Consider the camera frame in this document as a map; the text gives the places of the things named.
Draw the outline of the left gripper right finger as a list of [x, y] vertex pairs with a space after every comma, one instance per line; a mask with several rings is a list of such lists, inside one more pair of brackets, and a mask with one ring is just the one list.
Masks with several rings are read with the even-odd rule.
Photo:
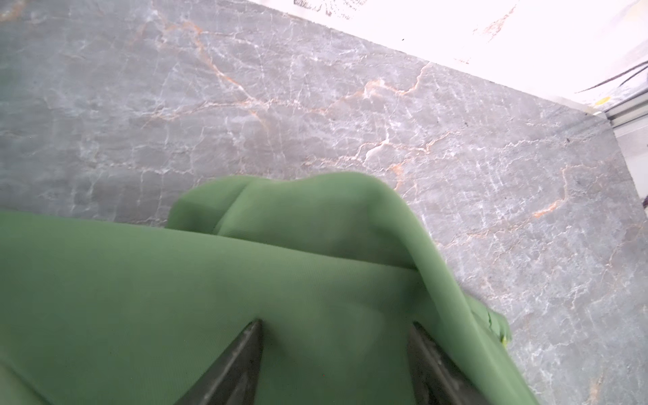
[[407, 357], [418, 405], [489, 403], [418, 322], [414, 322], [408, 331]]

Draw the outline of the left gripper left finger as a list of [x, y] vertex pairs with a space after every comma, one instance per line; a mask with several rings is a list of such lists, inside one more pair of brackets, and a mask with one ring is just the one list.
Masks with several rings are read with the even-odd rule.
[[250, 322], [175, 405], [253, 405], [263, 357], [263, 323]]

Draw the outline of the green skirt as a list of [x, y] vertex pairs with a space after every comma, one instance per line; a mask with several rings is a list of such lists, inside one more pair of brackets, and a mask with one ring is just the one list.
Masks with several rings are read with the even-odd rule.
[[225, 177], [163, 228], [1, 214], [1, 401], [172, 404], [263, 323], [255, 404], [414, 404], [420, 323], [489, 404], [536, 398], [506, 319], [361, 173]]

